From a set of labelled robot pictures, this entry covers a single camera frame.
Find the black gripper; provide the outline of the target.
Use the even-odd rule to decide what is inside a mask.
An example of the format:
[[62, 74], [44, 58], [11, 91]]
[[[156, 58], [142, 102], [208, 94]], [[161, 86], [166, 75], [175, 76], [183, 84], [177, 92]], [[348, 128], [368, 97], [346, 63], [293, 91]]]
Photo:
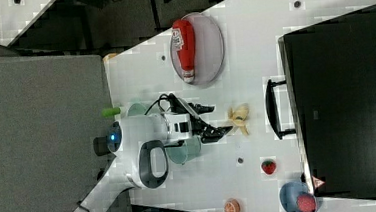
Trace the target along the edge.
[[232, 126], [210, 126], [203, 131], [204, 127], [201, 124], [200, 115], [213, 112], [214, 106], [188, 103], [172, 93], [168, 95], [168, 102], [170, 103], [171, 113], [177, 116], [176, 120], [172, 120], [172, 128], [181, 138], [183, 138], [184, 133], [187, 133], [187, 138], [200, 135], [201, 142], [211, 144], [218, 142], [233, 129]]

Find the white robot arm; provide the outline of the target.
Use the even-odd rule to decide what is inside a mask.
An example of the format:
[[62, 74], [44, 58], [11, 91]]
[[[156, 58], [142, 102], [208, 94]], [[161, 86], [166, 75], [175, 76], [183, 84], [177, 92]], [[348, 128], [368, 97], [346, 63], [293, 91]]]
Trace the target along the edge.
[[167, 166], [169, 147], [181, 147], [193, 138], [204, 144], [215, 143], [232, 130], [203, 121], [201, 116], [214, 111], [212, 106], [188, 103], [172, 93], [159, 99], [169, 103], [169, 111], [125, 116], [112, 123], [107, 136], [96, 137], [95, 147], [104, 154], [112, 153], [114, 159], [73, 212], [106, 212], [127, 189], [160, 187], [169, 173], [158, 175], [152, 171], [154, 151], [159, 152], [159, 163]]

